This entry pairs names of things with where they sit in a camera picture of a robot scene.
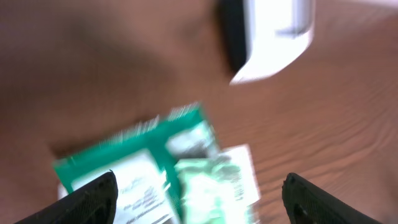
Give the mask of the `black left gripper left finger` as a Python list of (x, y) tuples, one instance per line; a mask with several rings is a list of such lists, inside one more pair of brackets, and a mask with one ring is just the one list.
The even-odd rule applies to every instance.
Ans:
[(118, 185), (109, 171), (16, 224), (112, 224)]

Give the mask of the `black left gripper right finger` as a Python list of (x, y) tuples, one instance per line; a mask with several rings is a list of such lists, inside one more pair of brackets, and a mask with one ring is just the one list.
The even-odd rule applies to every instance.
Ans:
[(380, 224), (293, 172), (282, 200), (291, 224)]

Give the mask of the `green grip gloves package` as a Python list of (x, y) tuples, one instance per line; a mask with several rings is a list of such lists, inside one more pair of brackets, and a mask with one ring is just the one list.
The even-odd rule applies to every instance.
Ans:
[(118, 186), (115, 223), (180, 223), (175, 164), (219, 151), (212, 126), (201, 105), (194, 103), (57, 160), (54, 170), (69, 193), (113, 172)]

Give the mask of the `mint green wipes pack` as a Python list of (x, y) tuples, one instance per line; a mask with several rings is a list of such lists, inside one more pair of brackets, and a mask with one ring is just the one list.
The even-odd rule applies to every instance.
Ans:
[(175, 165), (186, 224), (259, 224), (257, 180), (249, 159), (182, 159)]

